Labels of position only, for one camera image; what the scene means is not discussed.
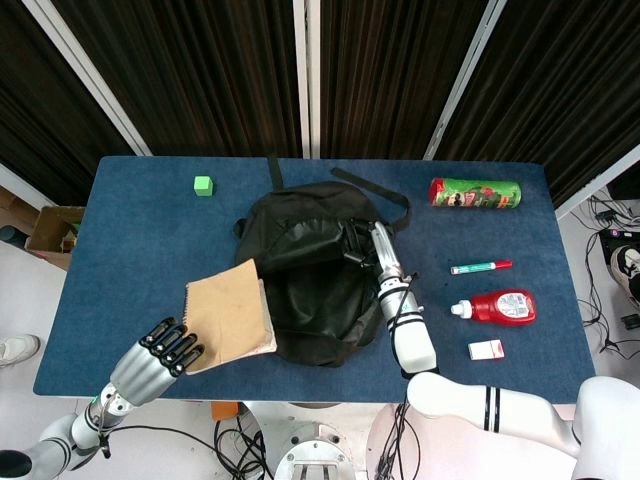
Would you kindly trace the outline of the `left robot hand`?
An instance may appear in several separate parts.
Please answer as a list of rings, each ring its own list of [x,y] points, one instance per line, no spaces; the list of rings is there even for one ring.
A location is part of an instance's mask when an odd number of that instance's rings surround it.
[[[185,324],[165,318],[118,361],[110,383],[124,400],[140,407],[160,397],[204,351]]]

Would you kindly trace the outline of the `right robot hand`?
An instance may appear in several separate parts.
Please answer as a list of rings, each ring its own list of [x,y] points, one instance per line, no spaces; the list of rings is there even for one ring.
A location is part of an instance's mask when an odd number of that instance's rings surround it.
[[[387,226],[380,222],[350,219],[345,224],[347,246],[343,258],[370,272],[379,283],[404,276]]]

